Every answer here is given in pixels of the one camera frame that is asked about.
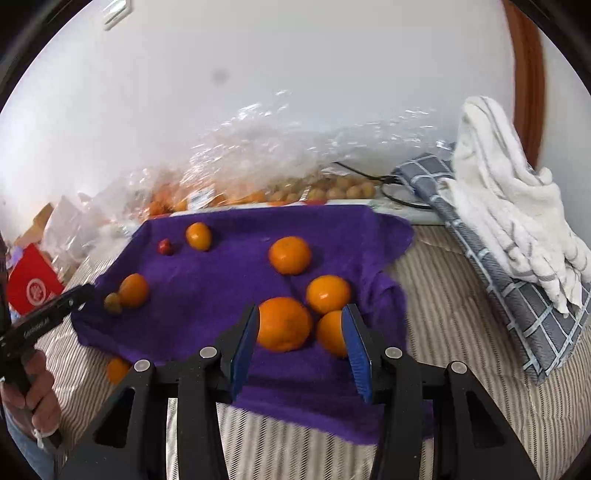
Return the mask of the left hand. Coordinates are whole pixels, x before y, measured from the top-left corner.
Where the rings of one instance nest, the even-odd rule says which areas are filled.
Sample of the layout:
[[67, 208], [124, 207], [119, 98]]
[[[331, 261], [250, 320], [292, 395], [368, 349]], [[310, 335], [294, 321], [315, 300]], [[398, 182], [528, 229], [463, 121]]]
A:
[[51, 434], [59, 428], [61, 408], [53, 390], [54, 376], [47, 369], [43, 351], [36, 350], [25, 365], [31, 381], [26, 395], [12, 383], [1, 384], [4, 407], [12, 416], [16, 426], [25, 435], [34, 437], [34, 431]]

